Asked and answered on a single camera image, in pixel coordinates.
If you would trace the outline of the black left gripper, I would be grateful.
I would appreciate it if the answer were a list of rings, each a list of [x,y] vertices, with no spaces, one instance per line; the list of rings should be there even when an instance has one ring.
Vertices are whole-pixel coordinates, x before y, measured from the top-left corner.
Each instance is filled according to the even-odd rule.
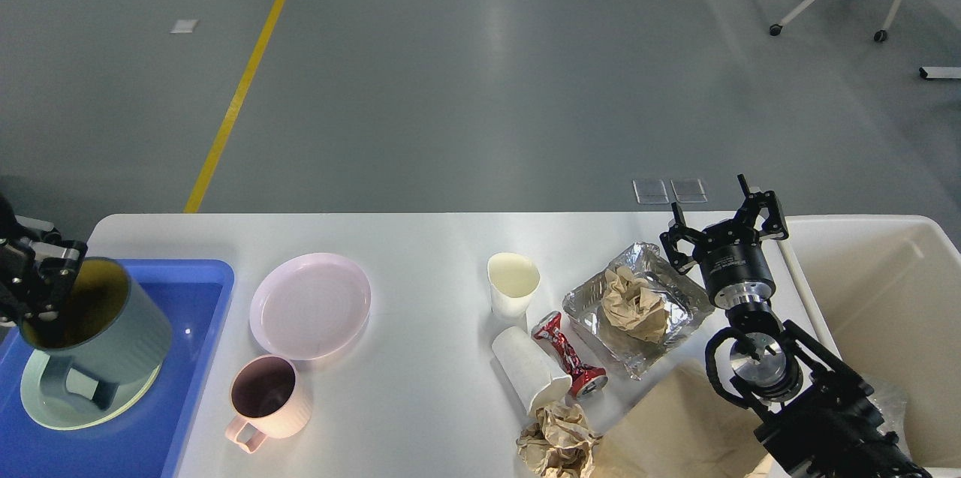
[[[50,221],[15,215],[6,197],[1,239],[2,323],[51,328],[70,297],[87,244],[62,241]]]

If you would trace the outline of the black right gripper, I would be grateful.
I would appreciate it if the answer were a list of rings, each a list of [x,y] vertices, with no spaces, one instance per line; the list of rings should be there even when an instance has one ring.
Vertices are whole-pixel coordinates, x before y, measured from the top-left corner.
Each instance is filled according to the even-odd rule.
[[[680,205],[672,203],[673,220],[660,235],[670,266],[686,274],[699,265],[707,296],[720,309],[769,302],[776,284],[761,242],[789,238],[776,192],[752,190],[745,175],[738,175],[737,180],[743,201],[734,219],[725,219],[704,230],[694,229],[685,222]],[[681,242],[692,246],[692,251],[682,251]]]

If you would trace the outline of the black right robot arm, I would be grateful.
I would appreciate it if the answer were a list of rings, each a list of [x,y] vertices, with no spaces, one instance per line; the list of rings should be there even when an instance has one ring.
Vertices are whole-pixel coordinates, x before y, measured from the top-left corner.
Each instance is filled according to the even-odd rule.
[[[762,243],[789,232],[775,191],[755,191],[737,177],[743,201],[731,218],[696,229],[679,202],[660,235],[679,273],[700,270],[709,302],[728,326],[706,345],[706,376],[725,401],[760,420],[758,443],[793,477],[926,477],[882,432],[874,387],[796,322],[780,320],[776,283]]]

